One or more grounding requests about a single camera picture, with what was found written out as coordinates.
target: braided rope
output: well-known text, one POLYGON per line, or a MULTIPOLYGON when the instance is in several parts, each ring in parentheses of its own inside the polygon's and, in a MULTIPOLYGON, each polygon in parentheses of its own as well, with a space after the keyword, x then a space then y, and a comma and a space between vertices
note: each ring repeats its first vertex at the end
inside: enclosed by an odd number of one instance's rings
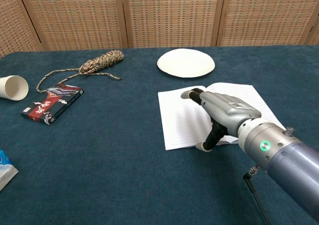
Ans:
POLYGON ((124 59, 124 54, 123 52, 119 51, 119 50, 114 50, 114 51, 109 51, 106 54, 102 54, 101 56, 94 58, 93 60, 88 60, 86 63, 84 63, 81 67, 79 68, 70 68, 70 69, 62 69, 62 70, 54 70, 52 72, 49 72, 48 74, 46 74, 38 83, 38 85, 35 87, 36 91, 39 93, 44 93, 47 92, 48 89, 46 90, 40 90, 39 87, 42 84, 42 82, 47 79, 51 74, 53 73, 57 73, 57 72, 72 72, 72 71, 78 71, 78 74, 74 74, 72 76, 69 76, 65 79, 63 79, 62 81, 60 81, 58 84, 60 83, 64 83, 72 78, 75 78, 77 76, 80 75, 104 75, 104 76, 108 76, 111 77, 115 80, 120 80, 121 78, 116 77, 114 75, 112 75, 111 73, 107 73, 107 72, 100 72, 98 73, 98 71, 103 70, 105 68, 109 68, 112 67, 113 65, 115 65, 117 62, 122 61, 124 59))

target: blue plastic bag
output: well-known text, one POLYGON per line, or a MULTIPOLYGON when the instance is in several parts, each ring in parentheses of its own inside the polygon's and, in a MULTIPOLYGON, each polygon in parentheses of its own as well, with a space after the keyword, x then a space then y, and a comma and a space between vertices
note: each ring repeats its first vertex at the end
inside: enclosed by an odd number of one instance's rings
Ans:
POLYGON ((0 191, 17 173, 10 159, 0 150, 0 191))

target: notebook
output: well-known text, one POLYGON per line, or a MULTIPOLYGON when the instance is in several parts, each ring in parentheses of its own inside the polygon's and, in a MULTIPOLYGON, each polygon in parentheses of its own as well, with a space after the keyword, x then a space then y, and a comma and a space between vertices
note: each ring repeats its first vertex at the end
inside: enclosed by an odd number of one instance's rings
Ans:
MULTIPOLYGON (((204 86, 186 87, 158 93, 166 150, 195 146, 198 142, 204 142, 211 131, 212 124, 207 112, 191 99, 180 98, 184 91, 193 88, 238 97, 259 110, 263 118, 284 129, 252 85, 214 83, 207 88, 204 86)), ((234 144, 237 141, 238 138, 226 135, 217 145, 234 144)))

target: paper cup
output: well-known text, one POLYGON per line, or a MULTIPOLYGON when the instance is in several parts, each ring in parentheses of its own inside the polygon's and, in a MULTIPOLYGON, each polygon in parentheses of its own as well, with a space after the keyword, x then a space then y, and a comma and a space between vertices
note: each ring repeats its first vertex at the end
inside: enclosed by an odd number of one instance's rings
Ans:
POLYGON ((20 76, 8 76, 0 78, 0 97, 13 101, 20 101, 26 97, 29 86, 26 80, 20 76))

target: paper plate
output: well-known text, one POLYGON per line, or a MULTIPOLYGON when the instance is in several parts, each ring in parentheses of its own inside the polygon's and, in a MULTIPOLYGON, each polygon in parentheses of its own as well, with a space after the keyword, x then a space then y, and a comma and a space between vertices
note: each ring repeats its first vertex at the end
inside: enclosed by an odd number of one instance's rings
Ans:
POLYGON ((215 68, 214 60, 206 53, 193 49, 175 49, 158 59, 158 67, 177 77, 200 77, 215 68))

